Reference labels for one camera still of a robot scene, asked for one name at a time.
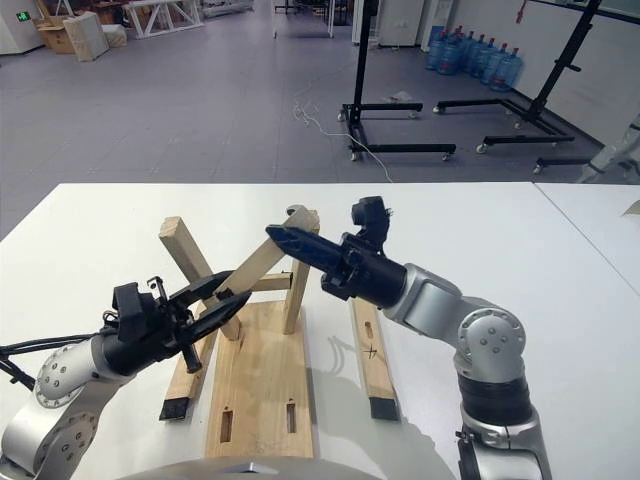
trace black metal stand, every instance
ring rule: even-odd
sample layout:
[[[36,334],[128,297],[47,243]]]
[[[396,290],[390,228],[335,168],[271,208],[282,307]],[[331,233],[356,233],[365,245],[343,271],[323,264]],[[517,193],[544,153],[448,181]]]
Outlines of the black metal stand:
[[[356,74],[356,90],[353,103],[343,104],[338,119],[347,122],[347,129],[351,139],[351,160],[358,160],[361,152],[443,152],[443,160],[447,160],[449,155],[456,151],[456,146],[451,143],[446,144],[370,144],[364,132],[364,127],[360,123],[363,111],[409,111],[410,118],[415,118],[416,112],[422,111],[421,103],[362,103],[362,86],[364,83],[364,71],[367,65],[367,49],[369,48],[369,29],[371,28],[371,17],[378,13],[377,0],[365,0],[362,12],[362,28],[360,31],[360,47],[358,50],[358,71]]]
[[[549,157],[549,158],[538,158],[538,160],[536,161],[536,166],[533,169],[533,173],[535,173],[536,175],[539,173],[542,173],[542,170],[544,170],[547,167],[550,167],[551,165],[587,165],[589,162],[591,162],[591,158],[586,158],[586,157],[582,157],[582,158],[576,158],[576,157],[567,157],[567,158],[563,158],[563,157]],[[604,173],[601,170],[598,170],[597,168],[595,168],[592,165],[592,168],[597,171],[598,173],[602,174]]]
[[[498,145],[505,143],[558,143],[558,142],[571,142],[575,140],[575,137],[568,135],[561,128],[551,124],[550,122],[541,118],[542,112],[544,110],[545,105],[547,104],[547,99],[549,94],[555,87],[560,75],[565,68],[573,70],[574,72],[580,72],[581,69],[572,64],[573,60],[580,50],[584,39],[586,38],[589,30],[593,27],[591,24],[591,20],[595,16],[598,7],[602,3],[602,0],[590,0],[589,4],[585,8],[582,17],[580,17],[580,21],[576,25],[576,28],[569,38],[567,45],[564,47],[560,58],[556,60],[556,65],[551,71],[551,74],[547,78],[542,90],[538,96],[532,100],[529,108],[523,107],[513,100],[505,99],[505,98],[492,98],[492,99],[483,99],[483,100],[453,100],[453,101],[444,101],[438,102],[438,104],[433,108],[433,113],[444,113],[448,108],[453,107],[470,107],[476,105],[502,105],[507,109],[507,113],[515,113],[520,117],[520,120],[516,121],[514,124],[514,128],[516,130],[520,130],[524,123],[530,123],[534,125],[539,130],[545,133],[545,135],[540,136],[529,136],[529,135],[515,135],[515,136],[504,136],[504,137],[484,137],[484,140],[478,147],[476,148],[477,153],[485,153],[487,151],[487,147],[490,145]]]
[[[276,5],[273,7],[273,10],[277,12],[279,8],[284,8],[285,15],[289,13],[289,10],[293,10],[297,13],[299,9],[297,5],[289,5],[289,0],[284,0],[284,5]]]

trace green exit sign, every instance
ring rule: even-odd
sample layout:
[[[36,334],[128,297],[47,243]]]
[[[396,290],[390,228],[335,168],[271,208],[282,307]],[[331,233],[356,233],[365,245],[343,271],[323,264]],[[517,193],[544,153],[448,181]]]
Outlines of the green exit sign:
[[[28,20],[31,20],[31,15],[29,15],[29,12],[16,13],[16,17],[18,17],[18,20],[21,22],[26,22]]]

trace white table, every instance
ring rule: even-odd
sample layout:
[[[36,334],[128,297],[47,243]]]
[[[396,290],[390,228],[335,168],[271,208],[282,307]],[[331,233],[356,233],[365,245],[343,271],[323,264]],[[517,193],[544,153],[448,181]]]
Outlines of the white table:
[[[169,291],[182,287],[157,239],[165,216],[182,215],[212,267],[224,269],[289,204],[316,208],[323,235],[337,240],[355,230],[352,203],[377,194],[394,210],[391,258],[525,323],[527,378],[554,478],[634,478],[640,298],[531,184],[61,185],[0,244],[1,342],[95,331],[115,285],[158,274]],[[405,418],[372,420],[348,307],[320,290],[319,277],[312,271],[303,301],[318,456],[394,480],[458,478],[452,350],[383,322]],[[342,356],[332,344],[346,346]],[[35,374],[45,355],[24,357],[19,365]],[[202,455],[213,368],[193,418],[161,423],[174,364],[156,364],[118,392],[74,478],[111,479]],[[29,394],[2,380],[0,430]]]
[[[624,215],[640,201],[640,187],[538,186],[640,295],[640,216]]]

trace metal frame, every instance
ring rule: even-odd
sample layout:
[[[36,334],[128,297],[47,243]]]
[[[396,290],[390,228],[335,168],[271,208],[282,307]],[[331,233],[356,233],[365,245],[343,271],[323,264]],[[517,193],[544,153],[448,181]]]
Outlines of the metal frame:
[[[284,5],[274,5],[274,12],[278,12],[279,8],[284,8],[284,13],[287,15],[289,13],[289,9],[293,10],[294,13],[298,13],[299,7],[295,4],[295,0],[293,1],[293,5],[289,5],[289,0],[284,0]]]
[[[476,105],[501,105],[507,109],[507,113],[515,113],[520,117],[514,123],[514,128],[520,130],[524,123],[530,123],[541,130],[544,135],[530,136],[530,135],[515,135],[515,136],[500,136],[500,137],[484,137],[484,140],[480,145],[476,147],[477,153],[485,153],[487,148],[491,145],[498,144],[512,144],[512,143],[552,143],[559,142],[572,142],[575,137],[569,135],[560,127],[553,125],[547,120],[541,118],[544,107],[547,104],[549,94],[555,87],[560,75],[565,68],[573,70],[574,72],[580,72],[581,68],[572,64],[573,60],[580,50],[584,39],[593,27],[591,20],[596,15],[598,7],[602,0],[590,0],[589,5],[586,7],[580,21],[576,25],[571,38],[564,47],[560,58],[556,60],[556,65],[549,74],[547,81],[543,85],[538,96],[531,101],[528,108],[519,105],[513,100],[506,98],[491,98],[481,100],[452,100],[442,101],[433,108],[433,113],[444,113],[448,108],[455,107],[470,107]]]
[[[180,1],[182,2],[185,9],[190,10],[188,14],[178,5],[178,2]],[[150,6],[153,7],[153,10],[151,11],[151,15],[149,16],[149,22],[147,23],[146,28],[143,30],[140,25],[140,19],[138,18],[138,12],[136,11],[136,8]],[[171,6],[176,12],[178,12],[180,16],[189,23],[189,25],[182,27],[174,26],[173,20],[171,19],[171,13],[169,12],[169,6]],[[131,20],[136,27],[137,38],[155,37],[156,35],[179,32],[181,30],[188,30],[190,28],[202,27],[204,25],[200,20],[200,16],[198,15],[198,7],[195,3],[195,0],[139,0],[130,2],[127,5],[127,8],[131,13]],[[162,12],[164,18],[166,19],[168,28],[152,32],[153,26],[158,18],[158,13],[160,12]]]
[[[289,0],[284,0],[284,1],[285,1],[284,5],[276,5],[276,0],[271,0],[271,3],[273,5],[273,15],[271,16],[271,25],[273,27],[273,38],[278,38],[278,26],[277,26],[277,20],[275,18],[275,14],[278,13],[278,8],[283,8],[285,15],[288,15],[289,9],[295,10],[296,14],[300,11],[300,6],[296,4],[295,0],[292,0],[294,2],[293,5],[289,4]],[[333,38],[333,27],[334,27],[333,19],[335,15],[336,0],[327,0],[327,4],[329,8],[329,19],[327,21],[327,36],[329,38]],[[300,36],[302,38],[314,38],[314,37],[324,38],[324,34],[317,35],[317,34],[302,33],[300,35],[293,35],[293,36]]]
[[[369,29],[371,17],[377,14],[378,0],[364,0],[362,27],[360,29],[360,47],[358,51],[358,70],[353,103],[342,105],[338,120],[347,122],[347,130],[351,135],[351,160],[356,161],[361,152],[443,152],[442,159],[447,160],[456,151],[452,143],[398,143],[370,144],[367,140],[361,120],[363,111],[409,111],[409,118],[415,118],[422,111],[422,103],[362,103],[364,73],[367,65],[367,49],[369,47]]]

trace black cable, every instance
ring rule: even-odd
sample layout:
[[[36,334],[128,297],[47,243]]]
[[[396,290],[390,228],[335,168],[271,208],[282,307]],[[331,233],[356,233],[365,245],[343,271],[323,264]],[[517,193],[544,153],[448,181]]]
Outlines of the black cable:
[[[57,342],[67,342],[72,343],[73,341],[82,341],[88,338],[91,338],[95,335],[95,333],[85,334],[85,335],[68,335],[66,337],[49,337],[49,338],[38,338],[36,340],[28,340],[26,342],[14,343],[12,345],[4,345],[0,346],[0,350],[15,350],[22,347],[30,347],[32,345],[40,345],[43,343],[57,343]]]
[[[95,334],[68,335],[65,337],[39,338],[36,340],[0,346],[0,370],[11,376],[11,383],[21,383],[29,390],[33,390],[35,386],[35,379],[9,360],[11,355],[20,355],[23,353],[60,348],[65,345],[69,345],[70,343],[83,342],[94,335]]]
[[[33,390],[33,387],[36,384],[36,381],[32,376],[27,375],[25,372],[20,370],[20,368],[10,360],[0,360],[0,370],[11,376],[11,383],[20,382],[29,390]]]
[[[74,340],[71,342],[56,342],[56,343],[44,343],[42,345],[34,345],[32,347],[24,347],[18,348],[15,350],[5,350],[4,348],[0,348],[0,356],[9,357],[11,355],[20,355],[23,353],[32,353],[32,352],[40,352],[42,350],[52,350],[54,348],[64,347],[65,345],[69,345],[72,343],[80,343],[84,340]]]

